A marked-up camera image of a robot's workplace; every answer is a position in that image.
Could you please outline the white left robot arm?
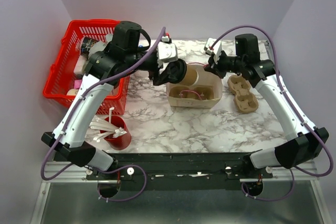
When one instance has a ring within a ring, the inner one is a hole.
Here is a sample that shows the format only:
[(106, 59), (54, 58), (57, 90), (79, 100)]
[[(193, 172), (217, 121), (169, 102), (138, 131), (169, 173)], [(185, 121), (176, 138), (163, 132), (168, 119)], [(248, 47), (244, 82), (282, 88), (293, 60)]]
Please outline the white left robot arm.
[(69, 164), (92, 167), (104, 179), (116, 175), (114, 158), (85, 140), (86, 131), (104, 99), (124, 77), (137, 70), (148, 71), (155, 86), (177, 83), (186, 76), (186, 63), (176, 55), (166, 29), (156, 41), (140, 46), (140, 36), (150, 40), (148, 33), (134, 22), (121, 21), (105, 41), (83, 37), (80, 54), (87, 56), (81, 86), (64, 118), (41, 140), (49, 152), (61, 154)]

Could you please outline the pink and beige paper bag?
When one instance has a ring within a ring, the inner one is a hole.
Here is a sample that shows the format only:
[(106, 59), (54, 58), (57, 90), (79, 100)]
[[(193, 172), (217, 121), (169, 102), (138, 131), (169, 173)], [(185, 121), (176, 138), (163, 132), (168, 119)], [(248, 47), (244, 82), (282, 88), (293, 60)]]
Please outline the pink and beige paper bag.
[(212, 100), (194, 100), (194, 99), (181, 99), (181, 98), (174, 98), (169, 96), (169, 91), (172, 87), (176, 86), (185, 86), (181, 84), (166, 84), (166, 95), (167, 100), (171, 107), (180, 107), (180, 108), (195, 108), (195, 109), (211, 109), (214, 107), (222, 98), (223, 95), (223, 84), (222, 80), (204, 70), (205, 65), (199, 62), (191, 62), (188, 66), (192, 66), (197, 69), (199, 74), (199, 79), (193, 86), (187, 86), (189, 88), (193, 87), (208, 87), (212, 88), (214, 91), (214, 98)]

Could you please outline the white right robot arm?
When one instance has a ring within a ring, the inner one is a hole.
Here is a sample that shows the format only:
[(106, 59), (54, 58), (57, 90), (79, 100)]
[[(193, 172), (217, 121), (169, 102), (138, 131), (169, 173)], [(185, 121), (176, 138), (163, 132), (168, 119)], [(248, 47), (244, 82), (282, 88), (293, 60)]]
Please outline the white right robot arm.
[(255, 35), (235, 37), (234, 57), (226, 55), (221, 42), (213, 38), (207, 40), (204, 51), (210, 56), (205, 70), (220, 78), (228, 72), (242, 75), (267, 101), (285, 134), (286, 143), (247, 156), (247, 161), (241, 165), (246, 177), (255, 177), (267, 166), (290, 169), (319, 155), (322, 143), (329, 137), (328, 131), (316, 127), (295, 101), (288, 102), (291, 94), (285, 89), (282, 78), (276, 76), (274, 63), (260, 58)]

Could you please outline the black plastic cup lid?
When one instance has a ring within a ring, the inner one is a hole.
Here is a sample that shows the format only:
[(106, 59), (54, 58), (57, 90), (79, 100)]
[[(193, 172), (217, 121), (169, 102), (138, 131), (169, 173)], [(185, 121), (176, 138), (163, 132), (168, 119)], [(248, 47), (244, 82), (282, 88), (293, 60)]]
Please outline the black plastic cup lid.
[(186, 76), (186, 72), (187, 72), (186, 62), (182, 59), (179, 59), (177, 61), (177, 76), (176, 76), (177, 83), (182, 82), (182, 80)]

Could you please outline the brown paper coffee cup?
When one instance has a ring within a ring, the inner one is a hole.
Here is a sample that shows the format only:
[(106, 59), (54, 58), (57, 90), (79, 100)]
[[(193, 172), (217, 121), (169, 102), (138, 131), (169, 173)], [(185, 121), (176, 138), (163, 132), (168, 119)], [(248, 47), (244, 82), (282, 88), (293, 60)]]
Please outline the brown paper coffee cup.
[(192, 66), (187, 66), (186, 68), (186, 74), (183, 77), (182, 81), (179, 82), (181, 85), (185, 86), (193, 86), (199, 79), (199, 74), (197, 72), (197, 69), (195, 69)]

